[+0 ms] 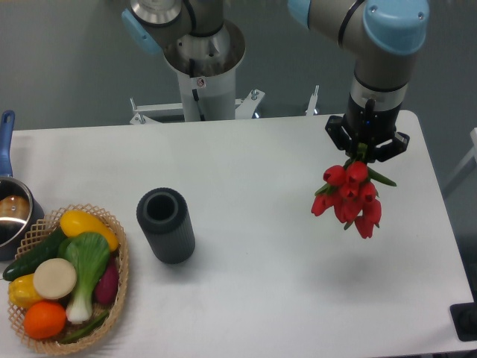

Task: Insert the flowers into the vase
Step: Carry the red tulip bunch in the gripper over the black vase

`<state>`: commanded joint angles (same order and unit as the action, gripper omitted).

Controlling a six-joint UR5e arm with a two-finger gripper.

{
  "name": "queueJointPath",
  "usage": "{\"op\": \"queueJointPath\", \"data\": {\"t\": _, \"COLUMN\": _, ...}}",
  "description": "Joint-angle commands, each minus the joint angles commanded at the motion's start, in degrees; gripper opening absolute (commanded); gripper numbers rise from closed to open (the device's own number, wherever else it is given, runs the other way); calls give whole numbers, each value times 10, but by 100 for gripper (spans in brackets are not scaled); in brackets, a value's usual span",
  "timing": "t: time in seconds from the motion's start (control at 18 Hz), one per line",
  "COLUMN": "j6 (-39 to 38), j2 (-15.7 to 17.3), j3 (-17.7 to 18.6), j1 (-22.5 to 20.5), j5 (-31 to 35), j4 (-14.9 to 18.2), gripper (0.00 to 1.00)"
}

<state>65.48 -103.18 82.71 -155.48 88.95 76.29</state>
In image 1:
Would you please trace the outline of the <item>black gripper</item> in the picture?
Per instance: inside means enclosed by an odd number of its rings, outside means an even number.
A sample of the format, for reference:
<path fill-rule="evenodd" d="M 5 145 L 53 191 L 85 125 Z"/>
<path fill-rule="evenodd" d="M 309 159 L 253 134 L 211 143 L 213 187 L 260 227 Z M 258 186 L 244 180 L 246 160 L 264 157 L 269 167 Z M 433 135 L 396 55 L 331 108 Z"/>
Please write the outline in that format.
<path fill-rule="evenodd" d="M 396 130 L 400 108 L 401 104 L 398 104 L 382 110 L 375 99 L 365 99 L 359 104 L 350 95 L 345 115 L 331 115 L 325 130 L 335 147 L 348 157 L 355 157 L 358 144 L 363 143 L 371 149 L 367 162 L 383 163 L 404 153 L 410 141 L 409 135 Z"/>

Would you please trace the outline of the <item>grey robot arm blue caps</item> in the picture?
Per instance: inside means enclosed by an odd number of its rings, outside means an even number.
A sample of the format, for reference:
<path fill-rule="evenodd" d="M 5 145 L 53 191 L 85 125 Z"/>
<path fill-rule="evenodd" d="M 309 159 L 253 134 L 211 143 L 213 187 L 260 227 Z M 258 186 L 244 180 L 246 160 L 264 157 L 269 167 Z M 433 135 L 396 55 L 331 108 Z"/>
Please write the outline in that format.
<path fill-rule="evenodd" d="M 348 157 L 383 162 L 407 149 L 396 129 L 417 54 L 426 39 L 427 1 L 290 1 L 304 27 L 356 57 L 346 112 L 326 132 Z M 129 1 L 121 19 L 135 43 L 176 72 L 187 121 L 234 119 L 242 32 L 222 1 Z"/>

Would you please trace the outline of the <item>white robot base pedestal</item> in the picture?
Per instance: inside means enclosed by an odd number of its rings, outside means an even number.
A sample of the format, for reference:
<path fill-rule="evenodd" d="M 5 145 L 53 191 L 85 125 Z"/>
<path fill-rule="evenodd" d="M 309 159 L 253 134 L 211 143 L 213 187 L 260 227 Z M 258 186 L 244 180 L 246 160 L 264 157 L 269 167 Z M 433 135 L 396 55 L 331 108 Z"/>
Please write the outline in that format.
<path fill-rule="evenodd" d="M 133 125 L 153 124 L 161 118 L 182 116 L 186 122 L 258 119 L 265 93 L 253 88 L 236 97 L 236 70 L 245 55 L 242 32 L 229 21 L 209 37 L 185 35 L 160 48 L 141 25 L 133 25 L 134 38 L 146 52 L 160 53 L 175 72 L 181 102 L 137 106 L 130 99 Z"/>

